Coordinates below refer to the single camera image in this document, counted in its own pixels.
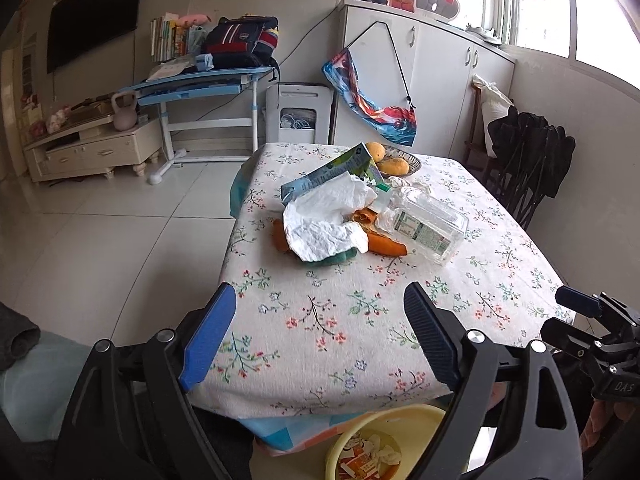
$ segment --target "red and navy backpack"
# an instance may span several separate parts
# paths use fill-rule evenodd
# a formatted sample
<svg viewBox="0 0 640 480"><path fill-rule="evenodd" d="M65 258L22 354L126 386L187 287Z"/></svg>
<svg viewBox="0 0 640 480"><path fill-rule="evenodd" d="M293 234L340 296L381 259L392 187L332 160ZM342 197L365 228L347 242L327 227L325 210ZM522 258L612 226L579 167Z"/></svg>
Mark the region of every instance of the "red and navy backpack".
<svg viewBox="0 0 640 480"><path fill-rule="evenodd" d="M275 66L271 57L278 44L278 19L274 16L220 18L206 37L203 54L213 56L214 68Z"/></svg>

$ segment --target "yellow fruit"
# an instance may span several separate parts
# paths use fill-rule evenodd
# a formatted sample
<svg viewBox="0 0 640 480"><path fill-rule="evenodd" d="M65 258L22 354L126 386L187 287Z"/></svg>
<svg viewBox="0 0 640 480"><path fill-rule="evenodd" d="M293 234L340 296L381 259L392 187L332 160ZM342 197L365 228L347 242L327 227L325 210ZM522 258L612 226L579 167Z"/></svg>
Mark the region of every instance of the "yellow fruit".
<svg viewBox="0 0 640 480"><path fill-rule="evenodd" d="M378 163L378 169L389 175L403 176L409 173L409 163L404 158L388 158Z"/></svg>
<svg viewBox="0 0 640 480"><path fill-rule="evenodd" d="M367 142L365 146L376 164L385 158L385 147L379 142Z"/></svg>

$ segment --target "tablecloth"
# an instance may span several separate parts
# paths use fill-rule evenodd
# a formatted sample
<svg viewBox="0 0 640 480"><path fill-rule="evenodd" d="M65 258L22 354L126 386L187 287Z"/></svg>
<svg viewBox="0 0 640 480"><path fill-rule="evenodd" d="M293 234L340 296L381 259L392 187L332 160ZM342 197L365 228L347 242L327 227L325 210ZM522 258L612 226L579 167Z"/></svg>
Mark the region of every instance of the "tablecloth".
<svg viewBox="0 0 640 480"><path fill-rule="evenodd" d="M551 265L494 197L462 166L418 155L409 181L469 218L446 266L418 254L373 253L331 267L307 267L271 242L282 217L280 186L347 150L267 144L233 228L221 282L237 294L236 316L191 402L233 418L362 413L448 393L404 315L402 294L419 282L466 329L524 346L543 321L571 312L554 301L561 285Z"/></svg>

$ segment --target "desk drawer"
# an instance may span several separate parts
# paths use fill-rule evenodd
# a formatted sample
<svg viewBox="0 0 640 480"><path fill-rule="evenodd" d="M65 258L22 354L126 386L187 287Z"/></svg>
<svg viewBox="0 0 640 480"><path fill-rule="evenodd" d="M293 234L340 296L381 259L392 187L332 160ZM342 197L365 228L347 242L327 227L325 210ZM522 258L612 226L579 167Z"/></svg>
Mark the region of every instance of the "desk drawer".
<svg viewBox="0 0 640 480"><path fill-rule="evenodd" d="M138 163L133 136L91 142L82 146L82 150L86 168L110 168Z"/></svg>
<svg viewBox="0 0 640 480"><path fill-rule="evenodd" d="M56 150L46 155L47 173L65 173L65 171L81 170L83 168L80 147Z"/></svg>

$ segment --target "television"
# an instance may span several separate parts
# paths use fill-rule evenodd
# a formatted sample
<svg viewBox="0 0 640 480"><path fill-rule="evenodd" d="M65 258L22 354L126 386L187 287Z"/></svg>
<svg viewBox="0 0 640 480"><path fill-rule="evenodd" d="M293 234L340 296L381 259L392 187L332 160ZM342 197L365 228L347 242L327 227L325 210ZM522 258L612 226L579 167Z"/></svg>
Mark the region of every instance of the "television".
<svg viewBox="0 0 640 480"><path fill-rule="evenodd" d="M49 19L47 73L136 30L139 0L61 0Z"/></svg>

